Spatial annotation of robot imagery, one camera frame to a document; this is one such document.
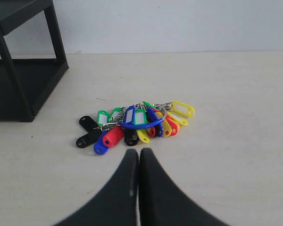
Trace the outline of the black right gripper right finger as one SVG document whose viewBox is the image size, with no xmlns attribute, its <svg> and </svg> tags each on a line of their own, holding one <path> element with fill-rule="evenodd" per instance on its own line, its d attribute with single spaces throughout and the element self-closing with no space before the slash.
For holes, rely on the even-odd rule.
<svg viewBox="0 0 283 226">
<path fill-rule="evenodd" d="M 191 200 L 169 177 L 150 148 L 140 152 L 139 212 L 142 226 L 226 226 Z"/>
</svg>

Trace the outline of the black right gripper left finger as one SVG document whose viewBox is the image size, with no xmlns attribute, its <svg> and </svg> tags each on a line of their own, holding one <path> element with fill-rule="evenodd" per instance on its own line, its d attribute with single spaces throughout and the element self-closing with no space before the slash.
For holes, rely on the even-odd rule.
<svg viewBox="0 0 283 226">
<path fill-rule="evenodd" d="M 135 226 L 139 156 L 128 149 L 110 180 L 58 226 Z"/>
</svg>

